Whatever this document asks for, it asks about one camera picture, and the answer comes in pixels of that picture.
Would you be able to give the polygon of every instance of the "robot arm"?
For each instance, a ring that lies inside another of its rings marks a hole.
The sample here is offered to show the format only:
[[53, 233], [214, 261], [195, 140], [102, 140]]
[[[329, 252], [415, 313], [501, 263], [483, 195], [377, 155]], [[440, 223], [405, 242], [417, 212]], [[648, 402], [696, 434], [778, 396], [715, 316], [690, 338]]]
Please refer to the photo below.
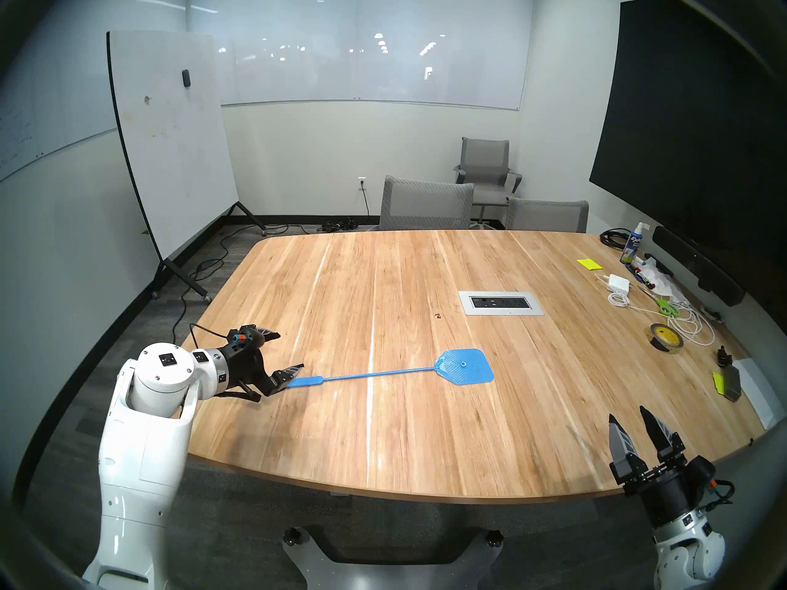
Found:
[[[197, 401], [260, 401], [249, 384], [265, 396], [285, 389], [303, 364], [267, 375], [260, 347], [278, 337], [243, 326], [231, 330], [221, 348], [188, 352], [160, 342], [123, 365], [98, 452], [101, 540], [84, 579], [103, 588], [172, 587], [164, 531], [183, 478]], [[236, 386], [242, 391], [228, 390]]]
[[[648, 469], [629, 434], [609, 415], [609, 467], [624, 493], [639, 495], [648, 513], [659, 555], [653, 585], [655, 590], [683, 590], [707, 584], [722, 566], [725, 544], [705, 514], [718, 505], [731, 504], [735, 487], [731, 482], [714, 481], [716, 470], [705, 458], [686, 462], [680, 436], [646, 408], [640, 406], [640, 413], [659, 466]], [[727, 494], [721, 496], [715, 490], [717, 483], [729, 487]], [[719, 499], [699, 507], [706, 487]]]

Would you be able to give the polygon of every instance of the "baseboard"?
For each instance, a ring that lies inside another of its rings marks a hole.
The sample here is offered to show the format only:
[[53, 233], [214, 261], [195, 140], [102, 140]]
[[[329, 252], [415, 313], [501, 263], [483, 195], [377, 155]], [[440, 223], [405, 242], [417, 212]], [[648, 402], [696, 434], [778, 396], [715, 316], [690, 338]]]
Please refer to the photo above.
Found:
[[[375, 225], [380, 223], [379, 215], [255, 215], [266, 226], [278, 226], [284, 223], [323, 224], [327, 221], [338, 222], [343, 219], [354, 219], [359, 225]], [[226, 223], [253, 223], [247, 215], [228, 215]]]
[[[172, 261], [177, 266], [183, 266], [194, 253], [201, 249], [208, 239], [219, 231], [221, 226], [225, 224], [225, 219], [226, 216], [222, 216], [205, 228], [205, 231], [194, 239], [177, 257], [173, 258]], [[52, 434], [54, 434], [65, 411], [69, 409], [69, 406], [74, 401], [76, 394], [82, 389], [82, 385], [85, 384], [87, 378], [90, 377], [90, 374], [104, 358], [107, 351], [115, 344], [117, 339], [121, 337], [121, 334], [128, 326], [132, 324], [132, 321], [142, 312], [142, 309], [146, 307], [150, 301], [150, 293], [152, 291], [159, 291], [159, 289], [174, 276], [175, 274], [172, 271], [168, 268], [164, 268], [153, 277], [153, 281], [133, 299], [132, 303], [126, 306], [126, 309], [121, 312], [120, 316], [113, 321], [107, 331], [97, 340], [96, 344], [82, 360], [82, 363], [77, 366], [76, 370], [73, 371], [69, 379], [65, 382], [65, 385], [63, 385], [63, 388], [55, 396], [53, 402], [46, 410], [43, 419], [41, 419], [41, 422], [38, 424], [30, 440], [30, 444], [28, 444], [24, 452], [19, 469], [17, 470], [14, 490], [11, 495], [12, 502], [17, 507], [21, 508], [24, 505], [24, 500], [28, 496], [28, 490], [30, 489], [30, 483], [32, 482], [35, 468], [38, 467], [38, 461], [41, 460], [44, 449], [49, 443], [49, 439], [52, 437]]]

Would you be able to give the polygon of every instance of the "fly swatter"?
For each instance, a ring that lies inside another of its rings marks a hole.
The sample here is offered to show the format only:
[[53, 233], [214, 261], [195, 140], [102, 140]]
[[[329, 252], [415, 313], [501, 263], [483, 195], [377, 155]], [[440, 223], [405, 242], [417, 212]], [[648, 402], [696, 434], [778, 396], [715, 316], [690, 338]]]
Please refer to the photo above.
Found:
[[428, 372], [434, 370], [443, 378], [450, 380], [454, 385], [475, 385], [479, 382], [491, 382], [494, 373], [486, 361], [486, 356], [477, 348], [452, 348], [437, 358], [434, 366], [426, 368], [411, 368], [410, 370], [389, 370], [387, 372], [369, 372], [362, 375], [333, 376], [305, 376], [294, 378], [287, 385], [291, 387], [313, 387], [328, 381], [344, 381], [348, 378], [370, 378], [372, 376], [403, 375], [410, 372]]

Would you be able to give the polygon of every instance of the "tv screen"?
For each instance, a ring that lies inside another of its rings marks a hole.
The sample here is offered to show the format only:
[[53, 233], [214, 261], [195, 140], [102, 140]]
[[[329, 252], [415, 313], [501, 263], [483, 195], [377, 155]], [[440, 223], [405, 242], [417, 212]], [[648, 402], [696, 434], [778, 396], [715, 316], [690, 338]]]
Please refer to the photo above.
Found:
[[658, 220], [787, 333], [785, 90], [679, 0], [620, 5], [590, 181]]

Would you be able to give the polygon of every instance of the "chair backrest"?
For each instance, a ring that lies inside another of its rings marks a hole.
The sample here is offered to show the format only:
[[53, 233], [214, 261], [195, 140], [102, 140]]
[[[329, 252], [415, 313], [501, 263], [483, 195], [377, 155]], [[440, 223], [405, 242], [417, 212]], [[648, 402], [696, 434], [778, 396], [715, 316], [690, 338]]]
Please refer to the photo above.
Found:
[[508, 141], [462, 137], [459, 166], [467, 173], [466, 182], [504, 186], [508, 175]]
[[473, 184], [434, 183], [386, 175], [380, 230], [460, 230], [470, 227]]
[[561, 203], [512, 197], [508, 201], [505, 229], [587, 232], [588, 210], [588, 201]]

